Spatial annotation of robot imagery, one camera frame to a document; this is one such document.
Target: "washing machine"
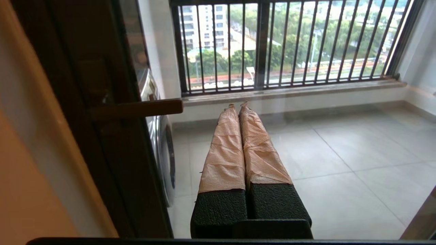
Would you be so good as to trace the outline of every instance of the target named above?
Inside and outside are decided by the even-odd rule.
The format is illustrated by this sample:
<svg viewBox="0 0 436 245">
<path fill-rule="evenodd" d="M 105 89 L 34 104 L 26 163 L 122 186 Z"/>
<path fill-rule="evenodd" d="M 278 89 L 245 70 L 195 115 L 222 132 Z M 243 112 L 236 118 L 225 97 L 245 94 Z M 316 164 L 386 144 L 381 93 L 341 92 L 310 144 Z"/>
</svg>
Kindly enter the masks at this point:
<svg viewBox="0 0 436 245">
<path fill-rule="evenodd" d="M 160 99 L 151 70 L 147 70 L 144 73 L 139 87 L 142 101 Z M 175 159 L 170 121 L 167 115 L 149 116 L 145 119 L 153 147 L 157 172 L 162 183 L 163 196 L 165 197 L 167 207 L 170 207 L 174 201 L 175 189 Z"/>
</svg>

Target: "black base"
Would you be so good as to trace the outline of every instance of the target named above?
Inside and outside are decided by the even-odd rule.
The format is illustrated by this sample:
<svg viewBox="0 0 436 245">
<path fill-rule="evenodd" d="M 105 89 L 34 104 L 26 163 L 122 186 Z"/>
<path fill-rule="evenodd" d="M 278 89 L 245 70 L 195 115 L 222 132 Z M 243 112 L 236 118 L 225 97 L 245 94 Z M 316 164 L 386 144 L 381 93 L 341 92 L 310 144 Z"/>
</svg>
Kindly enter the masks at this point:
<svg viewBox="0 0 436 245">
<path fill-rule="evenodd" d="M 294 185 L 250 183 L 248 203 L 250 219 L 304 219 L 312 226 Z"/>
<path fill-rule="evenodd" d="M 233 225 L 246 219 L 245 190 L 199 193 L 191 218 L 191 237 L 232 238 Z"/>
</svg>

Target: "door handle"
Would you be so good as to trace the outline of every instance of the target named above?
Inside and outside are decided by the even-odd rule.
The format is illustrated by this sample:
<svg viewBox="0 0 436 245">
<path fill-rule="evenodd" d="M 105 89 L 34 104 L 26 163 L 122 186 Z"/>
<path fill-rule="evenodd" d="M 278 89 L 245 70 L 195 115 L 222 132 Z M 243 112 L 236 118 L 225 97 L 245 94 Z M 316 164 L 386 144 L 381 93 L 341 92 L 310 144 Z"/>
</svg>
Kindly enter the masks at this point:
<svg viewBox="0 0 436 245">
<path fill-rule="evenodd" d="M 116 105 L 101 105 L 91 107 L 88 111 L 94 121 L 161 116 L 182 113 L 183 101 L 181 99 L 162 99 Z"/>
</svg>

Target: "washing machine door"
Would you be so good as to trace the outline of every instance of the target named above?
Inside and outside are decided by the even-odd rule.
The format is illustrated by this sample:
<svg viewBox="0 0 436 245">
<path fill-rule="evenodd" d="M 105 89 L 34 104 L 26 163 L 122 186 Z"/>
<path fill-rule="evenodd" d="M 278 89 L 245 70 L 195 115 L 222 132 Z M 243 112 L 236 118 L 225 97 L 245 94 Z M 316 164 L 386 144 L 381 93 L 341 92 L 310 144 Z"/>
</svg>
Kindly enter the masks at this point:
<svg viewBox="0 0 436 245">
<path fill-rule="evenodd" d="M 168 116 L 158 116 L 157 125 L 157 168 L 163 184 L 165 201 L 167 207 L 170 207 L 174 201 L 175 160 L 171 126 Z"/>
</svg>

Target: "window sill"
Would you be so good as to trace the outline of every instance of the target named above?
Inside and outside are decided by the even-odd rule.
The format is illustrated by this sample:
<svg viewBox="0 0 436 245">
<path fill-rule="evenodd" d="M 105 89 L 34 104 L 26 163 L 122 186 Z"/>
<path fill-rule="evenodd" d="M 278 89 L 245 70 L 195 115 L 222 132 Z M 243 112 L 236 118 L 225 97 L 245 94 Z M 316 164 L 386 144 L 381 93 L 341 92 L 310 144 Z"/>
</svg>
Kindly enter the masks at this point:
<svg viewBox="0 0 436 245">
<path fill-rule="evenodd" d="M 274 90 L 260 90 L 239 93 L 228 93 L 219 95 L 199 95 L 183 98 L 184 106 L 212 105 L 219 103 L 234 103 L 252 100 L 280 99 L 288 97 L 299 97 L 308 95 L 335 94 L 344 92 L 367 91 L 385 88 L 404 88 L 405 82 L 394 79 L 356 82 L 343 84 L 319 85 L 311 87 L 282 88 Z"/>
</svg>

